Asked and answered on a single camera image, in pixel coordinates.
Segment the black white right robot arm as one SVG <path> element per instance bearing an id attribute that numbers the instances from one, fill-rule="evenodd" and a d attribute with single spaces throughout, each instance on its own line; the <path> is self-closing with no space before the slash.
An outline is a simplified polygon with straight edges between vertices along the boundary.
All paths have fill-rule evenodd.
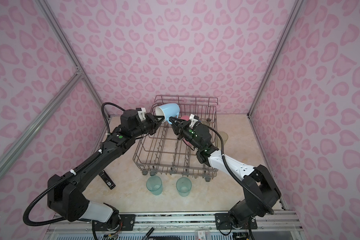
<path id="1" fill-rule="evenodd" d="M 201 164 L 217 169 L 231 176 L 244 192 L 244 199 L 228 211 L 228 221 L 233 228 L 249 228 L 255 217 L 274 215 L 274 205 L 281 198 L 270 171 L 263 165 L 257 167 L 244 164 L 229 157 L 225 147 L 216 147 L 212 143 L 211 133 L 219 140 L 222 136 L 210 126 L 193 119 L 169 118 L 172 129 L 179 140 L 185 140 L 196 149 Z"/>

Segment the pink plastic cup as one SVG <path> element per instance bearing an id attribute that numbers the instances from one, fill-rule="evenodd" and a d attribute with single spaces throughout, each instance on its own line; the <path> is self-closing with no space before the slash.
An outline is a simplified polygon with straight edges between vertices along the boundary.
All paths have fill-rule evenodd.
<path id="1" fill-rule="evenodd" d="M 181 119 L 185 120 L 185 121 L 188 121 L 190 119 L 190 117 L 189 116 L 182 116 Z"/>

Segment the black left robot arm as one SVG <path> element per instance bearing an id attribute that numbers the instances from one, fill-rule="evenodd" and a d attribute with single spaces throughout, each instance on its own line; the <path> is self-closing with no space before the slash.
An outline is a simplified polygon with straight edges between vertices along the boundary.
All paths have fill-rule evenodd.
<path id="1" fill-rule="evenodd" d="M 74 222 L 90 220 L 103 223 L 109 230 L 120 228 L 119 211 L 109 204 L 88 200 L 83 192 L 111 162 L 125 154 L 142 135 L 153 135 L 165 121 L 163 115 L 155 116 L 142 110 L 126 110 L 121 123 L 101 144 L 92 156 L 63 176 L 54 175 L 48 180 L 51 191 L 47 196 L 48 207 L 63 220 Z"/>

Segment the white blue ceramic mug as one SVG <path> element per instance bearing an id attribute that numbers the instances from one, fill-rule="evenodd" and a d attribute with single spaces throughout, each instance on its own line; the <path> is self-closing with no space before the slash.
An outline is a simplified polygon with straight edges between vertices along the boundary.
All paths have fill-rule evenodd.
<path id="1" fill-rule="evenodd" d="M 156 116 L 164 116 L 165 121 L 172 125 L 170 117 L 178 118 L 180 114 L 180 107 L 176 103 L 164 104 L 155 108 Z"/>

